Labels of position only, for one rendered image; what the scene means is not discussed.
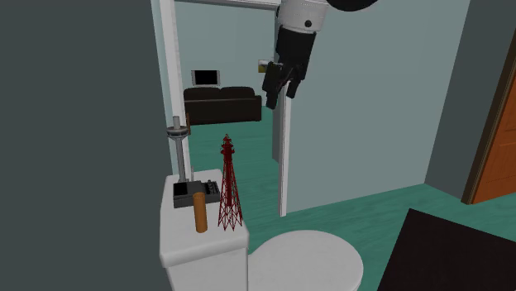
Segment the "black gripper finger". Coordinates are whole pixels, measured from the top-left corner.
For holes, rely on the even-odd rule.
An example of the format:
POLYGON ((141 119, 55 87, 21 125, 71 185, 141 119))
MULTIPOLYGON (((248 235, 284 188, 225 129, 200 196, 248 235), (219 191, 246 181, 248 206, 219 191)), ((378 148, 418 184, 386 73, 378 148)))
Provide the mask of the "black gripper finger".
POLYGON ((267 64, 262 90, 266 92, 265 105, 269 109, 276 108, 279 93, 287 80, 288 73, 283 64, 272 61, 267 64))
POLYGON ((294 98, 298 86, 305 78, 305 70, 302 65, 296 65, 289 73, 289 86, 286 91, 286 96, 294 98))

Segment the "black sofa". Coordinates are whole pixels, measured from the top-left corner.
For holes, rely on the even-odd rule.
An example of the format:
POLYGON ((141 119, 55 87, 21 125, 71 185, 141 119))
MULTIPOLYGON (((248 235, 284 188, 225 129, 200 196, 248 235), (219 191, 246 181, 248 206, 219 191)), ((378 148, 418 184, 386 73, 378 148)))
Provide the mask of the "black sofa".
POLYGON ((262 98, 251 87, 187 88, 184 108, 191 125, 259 122, 262 98))

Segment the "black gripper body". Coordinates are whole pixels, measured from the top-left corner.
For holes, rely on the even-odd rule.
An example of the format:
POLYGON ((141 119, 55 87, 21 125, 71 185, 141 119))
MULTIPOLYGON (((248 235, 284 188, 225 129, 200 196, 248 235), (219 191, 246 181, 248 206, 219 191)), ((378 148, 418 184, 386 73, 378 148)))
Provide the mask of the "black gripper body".
POLYGON ((275 51, 279 62, 286 68, 298 70, 299 79, 305 79, 308 63, 317 33, 291 31, 281 26, 276 41, 275 51))

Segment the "white door frame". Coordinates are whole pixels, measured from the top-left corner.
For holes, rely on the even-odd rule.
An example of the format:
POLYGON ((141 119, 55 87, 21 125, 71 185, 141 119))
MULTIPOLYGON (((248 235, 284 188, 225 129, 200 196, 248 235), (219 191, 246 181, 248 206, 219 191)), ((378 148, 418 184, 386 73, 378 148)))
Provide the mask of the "white door frame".
MULTIPOLYGON (((155 43, 159 61, 160 81, 168 121, 178 116, 186 120, 183 98, 183 82, 179 57, 179 41, 176 20, 176 2, 192 2, 223 7, 242 7, 276 11, 281 0, 150 0, 154 22, 155 43)), ((291 123, 290 98, 279 94, 278 107, 274 110, 273 155, 279 164, 278 212, 287 215, 289 142, 291 123)))

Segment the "orange wooden door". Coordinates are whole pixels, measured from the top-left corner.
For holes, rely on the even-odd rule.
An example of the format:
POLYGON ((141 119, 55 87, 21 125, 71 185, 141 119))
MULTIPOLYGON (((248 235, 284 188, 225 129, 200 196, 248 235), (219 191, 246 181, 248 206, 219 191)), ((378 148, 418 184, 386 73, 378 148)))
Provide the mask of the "orange wooden door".
POLYGON ((511 40, 461 201, 516 192, 516 35, 511 40))

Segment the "red lattice tower figure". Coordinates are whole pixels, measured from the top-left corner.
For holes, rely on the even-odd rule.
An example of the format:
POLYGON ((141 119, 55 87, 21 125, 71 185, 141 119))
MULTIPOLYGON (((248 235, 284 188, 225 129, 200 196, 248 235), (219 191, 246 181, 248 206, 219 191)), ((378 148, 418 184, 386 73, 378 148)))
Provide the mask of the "red lattice tower figure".
POLYGON ((243 216, 232 162, 232 155, 235 150, 232 139, 228 134, 224 136, 221 147, 223 170, 217 225, 223 227, 224 231, 228 227, 235 230, 237 225, 243 225, 243 216))

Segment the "white framed black screen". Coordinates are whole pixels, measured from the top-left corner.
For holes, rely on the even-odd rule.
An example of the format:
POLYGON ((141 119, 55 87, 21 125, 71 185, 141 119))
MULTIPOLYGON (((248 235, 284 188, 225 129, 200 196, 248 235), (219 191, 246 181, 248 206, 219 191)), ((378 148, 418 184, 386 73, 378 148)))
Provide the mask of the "white framed black screen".
POLYGON ((191 71, 194 87, 218 87, 220 85, 220 71, 216 69, 195 69, 191 71))

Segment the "grey tower model on base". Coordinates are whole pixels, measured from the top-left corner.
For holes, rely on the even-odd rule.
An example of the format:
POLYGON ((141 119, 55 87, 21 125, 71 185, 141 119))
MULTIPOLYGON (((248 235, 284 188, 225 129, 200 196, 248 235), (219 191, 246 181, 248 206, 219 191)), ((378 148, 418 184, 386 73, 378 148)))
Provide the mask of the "grey tower model on base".
POLYGON ((207 182, 202 182, 194 178, 186 178, 183 139, 189 135, 189 129, 180 124, 179 116, 173 116, 173 125, 166 129, 166 133, 175 143, 179 170, 179 181, 173 187, 174 208, 193 206, 193 195, 198 192, 205 193, 206 203, 218 203, 220 191, 216 181, 209 179, 207 182))

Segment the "orange cylinder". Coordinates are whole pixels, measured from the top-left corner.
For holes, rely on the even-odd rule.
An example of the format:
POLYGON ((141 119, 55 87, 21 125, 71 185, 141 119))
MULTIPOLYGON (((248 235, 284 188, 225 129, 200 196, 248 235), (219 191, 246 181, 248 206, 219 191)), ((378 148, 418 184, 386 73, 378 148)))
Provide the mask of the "orange cylinder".
POLYGON ((204 233, 208 229, 207 209, 204 192, 193 194, 193 212, 197 233, 204 233))

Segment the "white toilet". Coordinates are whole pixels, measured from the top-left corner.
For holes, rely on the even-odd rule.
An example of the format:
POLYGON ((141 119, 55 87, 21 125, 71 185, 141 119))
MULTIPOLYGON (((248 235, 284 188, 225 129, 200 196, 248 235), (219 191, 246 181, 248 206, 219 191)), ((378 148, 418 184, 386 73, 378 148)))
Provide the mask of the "white toilet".
POLYGON ((289 231, 248 251, 246 224, 218 225, 216 203, 206 206, 208 229, 195 229, 194 209, 174 207, 177 175, 165 179, 160 206, 160 261, 173 291, 358 291, 359 253, 339 236, 289 231))

